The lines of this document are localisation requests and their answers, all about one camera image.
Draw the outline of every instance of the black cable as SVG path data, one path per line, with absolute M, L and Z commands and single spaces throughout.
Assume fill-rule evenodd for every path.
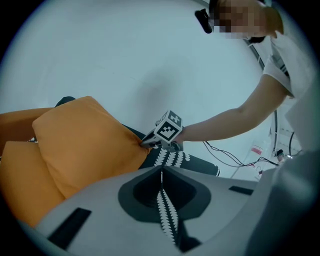
M 273 144 L 273 151 L 276 150 L 276 145 L 277 145 L 277 139 L 278 139 L 278 112 L 277 110 L 274 111 L 274 144 Z
M 214 146 L 211 146 L 208 141 L 206 141 L 206 143 L 209 145 L 209 147 L 210 147 L 211 149 L 213 149 L 213 150 L 215 150 L 215 151 L 221 151 L 222 153 L 224 153 L 225 155 L 227 155 L 228 157 L 230 157 L 233 161 L 235 161 L 235 160 L 231 157 L 231 156 L 233 156 L 236 160 L 238 160 L 238 162 L 235 161 L 238 165 L 244 165 L 238 158 L 236 158 L 236 157 L 235 157 L 233 154 L 231 154 L 230 152 L 224 151 L 224 150 L 220 150 L 220 149 L 218 149 L 218 148 L 216 148 L 216 147 L 214 147 Z
M 293 133 L 291 134 L 290 142 L 289 142 L 289 155 L 290 155 L 290 156 L 291 156 L 291 142 L 292 142 L 292 138 L 294 137 L 294 134 L 295 134 L 295 132 L 293 132 Z
M 212 153 L 210 152 L 210 150 L 209 150 L 209 148 L 207 147 L 206 143 L 210 146 L 210 148 L 211 148 L 212 150 L 214 150 L 214 151 L 220 151 L 220 152 L 224 153 L 225 155 L 227 155 L 228 157 L 230 157 L 230 158 L 231 158 L 236 164 L 238 164 L 239 166 L 230 165 L 230 164 L 227 164 L 227 163 L 221 161 L 219 158 L 217 158 L 214 154 L 212 154 Z M 223 163 L 223 164 L 225 164 L 225 165 L 227 165 L 227 166 L 230 166 L 230 167 L 236 167 L 236 168 L 248 167 L 248 166 L 252 166 L 252 165 L 256 164 L 257 162 L 268 162 L 268 163 L 273 164 L 273 165 L 275 165 L 275 166 L 278 166 L 278 165 L 279 165 L 279 164 L 277 164 L 277 163 L 275 163 L 275 162 L 272 162 L 272 161 L 270 161 L 270 160 L 268 160 L 268 159 L 266 159 L 266 158 L 264 158 L 264 157 L 262 157 L 262 156 L 260 156 L 260 157 L 258 158 L 258 160 L 255 161 L 255 162 L 251 162 L 251 163 L 248 163 L 248 164 L 243 164 L 238 158 L 236 158 L 236 157 L 235 157 L 233 154 L 231 154 L 230 152 L 225 151 L 225 150 L 218 149 L 217 147 L 214 147 L 214 146 L 211 146 L 208 141 L 203 142 L 203 144 L 205 145 L 206 149 L 209 151 L 209 153 L 210 153 L 213 157 L 215 157 L 215 158 L 216 158 L 217 160 L 219 160 L 221 163 Z

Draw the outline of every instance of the short sleeve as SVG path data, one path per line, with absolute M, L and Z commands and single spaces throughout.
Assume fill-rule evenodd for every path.
M 270 55 L 266 61 L 266 64 L 263 69 L 263 74 L 269 75 L 269 76 L 273 77 L 274 79 L 276 79 L 280 84 L 282 84 L 292 94 L 292 89 L 291 89 L 289 77 L 286 76 L 285 73 L 283 73 L 281 71 L 281 69 L 276 66 L 276 64 L 273 61 L 272 55 Z

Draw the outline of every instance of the black slot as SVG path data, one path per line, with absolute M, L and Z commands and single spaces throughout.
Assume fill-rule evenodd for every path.
M 232 186 L 229 188 L 229 190 L 234 191 L 234 192 L 238 192 L 241 194 L 245 194 L 248 196 L 251 196 L 252 193 L 254 192 L 253 189 L 249 189 L 249 188 L 244 188 L 244 187 L 240 187 L 240 186 Z
M 61 249 L 66 250 L 90 214 L 90 210 L 82 208 L 75 209 L 49 236 L 48 240 Z

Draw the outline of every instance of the white zigzag pattern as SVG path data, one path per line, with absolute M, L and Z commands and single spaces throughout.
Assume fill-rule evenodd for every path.
M 154 166 L 161 166 L 162 165 L 162 163 L 167 155 L 167 152 L 168 151 L 163 148 L 160 149 L 159 155 L 154 163 Z
M 190 155 L 187 154 L 186 152 L 184 152 L 184 159 L 188 162 L 190 161 Z
M 184 159 L 184 153 L 182 151 L 179 151 L 178 152 L 178 158 L 176 159 L 176 162 L 175 162 L 174 166 L 175 167 L 180 167 L 183 159 Z
M 166 160 L 165 165 L 166 165 L 166 166 L 172 166 L 172 163 L 174 162 L 175 157 L 176 157 L 176 153 L 175 153 L 175 152 L 171 152 L 171 153 L 169 154 L 168 159 Z
M 178 231 L 178 214 L 177 214 L 176 208 L 174 207 L 174 205 L 170 201 L 170 198 L 168 197 L 168 195 L 167 195 L 165 190 L 163 190 L 163 194 L 164 194 L 164 198 L 166 200 L 166 203 L 169 206 L 170 215 L 171 215 L 171 218 L 172 218 L 172 221 L 173 221 L 173 225 L 174 225 L 175 231 Z
M 168 219 L 168 213 L 166 211 L 165 203 L 162 198 L 161 192 L 158 193 L 158 196 L 156 198 L 160 213 L 160 220 L 161 220 L 161 226 L 163 229 L 163 232 L 170 238 L 170 240 L 175 243 L 174 235 L 170 228 L 170 223 Z

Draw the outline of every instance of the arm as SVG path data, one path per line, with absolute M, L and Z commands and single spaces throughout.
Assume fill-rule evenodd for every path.
M 280 82 L 263 74 L 253 93 L 240 107 L 186 126 L 176 141 L 214 141 L 243 134 L 261 124 L 281 105 L 288 94 L 289 91 Z

